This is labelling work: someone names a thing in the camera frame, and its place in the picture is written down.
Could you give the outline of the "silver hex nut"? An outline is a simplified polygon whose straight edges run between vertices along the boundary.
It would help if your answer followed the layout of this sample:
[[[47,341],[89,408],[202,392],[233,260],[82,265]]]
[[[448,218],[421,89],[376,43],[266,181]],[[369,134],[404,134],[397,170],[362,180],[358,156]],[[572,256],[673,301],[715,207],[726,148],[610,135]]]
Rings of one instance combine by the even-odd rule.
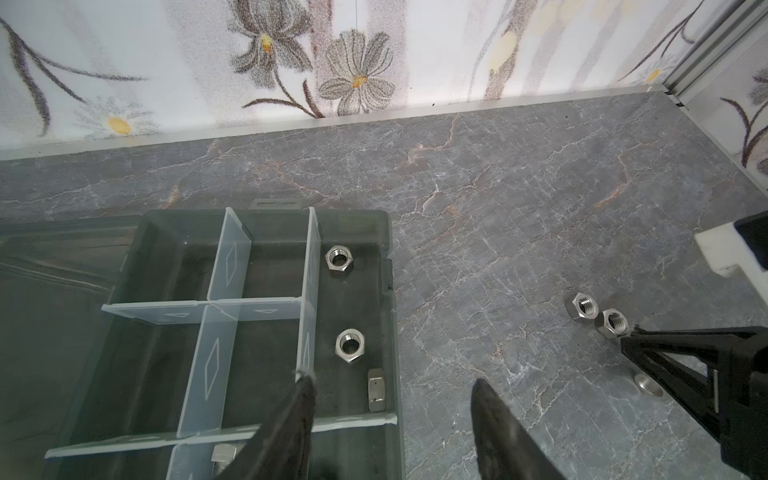
[[[365,353],[365,336],[357,329],[342,331],[335,342],[336,355],[346,363],[352,363]]]
[[[371,413],[386,409],[386,380],[382,368],[370,369],[367,373],[368,409]]]
[[[575,321],[594,321],[600,313],[597,301],[582,292],[569,295],[564,305],[568,316]]]
[[[344,245],[334,245],[325,254],[327,268],[334,273],[344,273],[353,265],[351,250]]]
[[[633,380],[641,392],[656,398],[661,398],[664,396],[663,388],[647,374],[637,372],[633,375]]]
[[[595,318],[595,328],[608,339],[627,335],[630,324],[626,316],[617,309],[608,308],[601,311]]]

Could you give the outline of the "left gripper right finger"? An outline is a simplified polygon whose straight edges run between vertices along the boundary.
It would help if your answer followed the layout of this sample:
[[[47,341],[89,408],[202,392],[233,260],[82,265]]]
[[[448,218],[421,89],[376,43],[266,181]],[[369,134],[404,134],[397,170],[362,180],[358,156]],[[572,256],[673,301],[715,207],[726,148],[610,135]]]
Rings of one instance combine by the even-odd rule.
[[[483,378],[474,382],[470,413],[481,479],[564,479]]]

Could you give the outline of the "green compartment organizer box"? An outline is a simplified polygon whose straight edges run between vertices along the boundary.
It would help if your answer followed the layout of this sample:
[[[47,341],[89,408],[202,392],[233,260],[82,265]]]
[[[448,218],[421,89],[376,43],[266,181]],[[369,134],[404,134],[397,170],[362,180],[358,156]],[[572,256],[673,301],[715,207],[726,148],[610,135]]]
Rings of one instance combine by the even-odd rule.
[[[306,373],[307,479],[403,478],[391,240],[383,211],[284,202],[3,226],[2,477],[213,479],[214,446],[239,454]]]

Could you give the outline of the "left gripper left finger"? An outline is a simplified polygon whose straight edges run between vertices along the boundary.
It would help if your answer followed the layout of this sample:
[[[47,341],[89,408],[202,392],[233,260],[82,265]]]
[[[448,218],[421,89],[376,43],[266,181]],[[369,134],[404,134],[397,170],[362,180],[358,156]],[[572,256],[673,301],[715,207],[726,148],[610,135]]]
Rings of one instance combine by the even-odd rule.
[[[307,479],[316,406],[311,375],[292,391],[216,479]]]

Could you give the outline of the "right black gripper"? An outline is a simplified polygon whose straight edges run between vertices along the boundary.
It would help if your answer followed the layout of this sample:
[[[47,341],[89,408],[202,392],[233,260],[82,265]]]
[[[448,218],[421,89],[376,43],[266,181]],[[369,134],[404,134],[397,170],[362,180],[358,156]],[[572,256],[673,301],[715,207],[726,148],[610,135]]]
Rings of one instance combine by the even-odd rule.
[[[651,331],[620,340],[622,354],[718,440],[722,461],[767,477],[767,329]]]

